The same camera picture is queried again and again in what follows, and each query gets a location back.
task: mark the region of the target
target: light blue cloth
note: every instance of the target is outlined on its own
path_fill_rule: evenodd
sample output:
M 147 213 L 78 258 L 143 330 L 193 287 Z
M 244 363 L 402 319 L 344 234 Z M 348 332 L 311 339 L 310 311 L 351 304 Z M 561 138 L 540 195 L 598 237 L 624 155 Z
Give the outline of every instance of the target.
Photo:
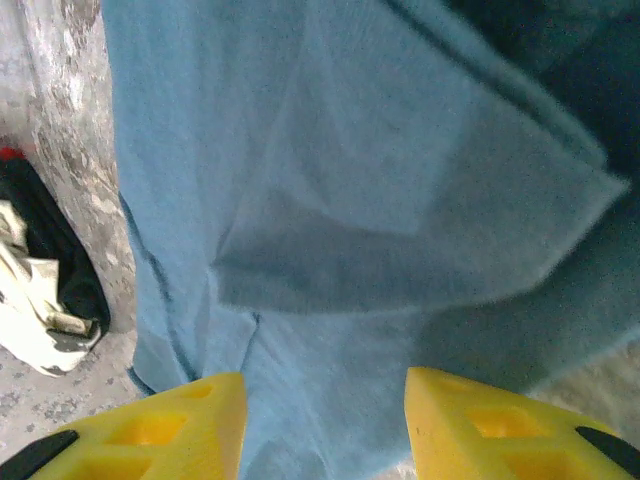
M 242 371 L 241 479 L 401 460 L 409 366 L 523 391 L 637 328 L 635 287 L 602 295 L 640 265 L 626 210 L 567 259 L 625 184 L 439 3 L 103 10 L 135 374 Z

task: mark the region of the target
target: white fabric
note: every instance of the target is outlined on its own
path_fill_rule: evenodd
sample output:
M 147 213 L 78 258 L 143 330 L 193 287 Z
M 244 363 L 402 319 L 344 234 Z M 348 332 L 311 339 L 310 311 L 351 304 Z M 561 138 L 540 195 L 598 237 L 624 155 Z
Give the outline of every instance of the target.
M 58 303 L 58 261 L 30 258 L 26 232 L 11 203 L 0 201 L 0 345 L 40 373 L 58 376 L 89 349 L 57 349 L 47 330 L 64 326 L 83 334 L 87 322 Z

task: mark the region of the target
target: dark blue fabric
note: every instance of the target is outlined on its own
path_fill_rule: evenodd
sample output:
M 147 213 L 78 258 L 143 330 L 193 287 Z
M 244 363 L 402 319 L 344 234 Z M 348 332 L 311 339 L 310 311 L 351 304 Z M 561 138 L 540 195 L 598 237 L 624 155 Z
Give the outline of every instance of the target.
M 135 373 L 242 371 L 242 479 L 402 459 L 409 366 L 526 391 L 636 333 L 631 210 L 587 235 L 625 183 L 440 3 L 103 10 Z
M 640 179 L 640 9 L 610 22 L 541 80 L 596 135 L 618 174 Z

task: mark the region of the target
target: square hole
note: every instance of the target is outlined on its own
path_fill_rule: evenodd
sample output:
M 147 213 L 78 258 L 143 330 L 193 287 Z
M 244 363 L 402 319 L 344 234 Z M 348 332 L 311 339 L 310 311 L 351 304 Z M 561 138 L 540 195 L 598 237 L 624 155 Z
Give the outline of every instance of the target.
M 440 385 L 452 393 L 467 393 L 473 390 L 473 386 L 468 382 L 454 377 L 443 377 L 439 379 L 439 382 Z
M 84 460 L 64 480 L 140 480 L 149 470 L 149 458 L 101 457 Z
M 503 458 L 518 480 L 593 480 L 585 465 L 564 452 L 522 452 Z
M 183 398 L 205 398 L 209 396 L 212 390 L 213 387 L 211 385 L 194 385 L 180 396 Z
M 486 438 L 541 437 L 549 435 L 538 422 L 517 408 L 476 408 L 467 417 Z
M 140 415 L 118 430 L 107 443 L 113 445 L 167 445 L 187 422 L 186 415 Z

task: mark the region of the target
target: concrete floor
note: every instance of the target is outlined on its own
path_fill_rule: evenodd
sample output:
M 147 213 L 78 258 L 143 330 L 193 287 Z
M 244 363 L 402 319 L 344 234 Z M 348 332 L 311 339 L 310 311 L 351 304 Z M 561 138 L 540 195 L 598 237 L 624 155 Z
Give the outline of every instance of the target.
M 0 0 L 0 138 L 21 141 L 86 245 L 113 328 L 77 370 L 59 379 L 0 349 L 0 462 L 59 425 L 137 395 L 125 374 L 135 343 L 134 265 L 117 198 L 99 3 L 17 4 Z M 621 346 L 537 396 L 608 422 L 640 444 L 640 344 Z M 381 478 L 414 474 L 409 463 Z

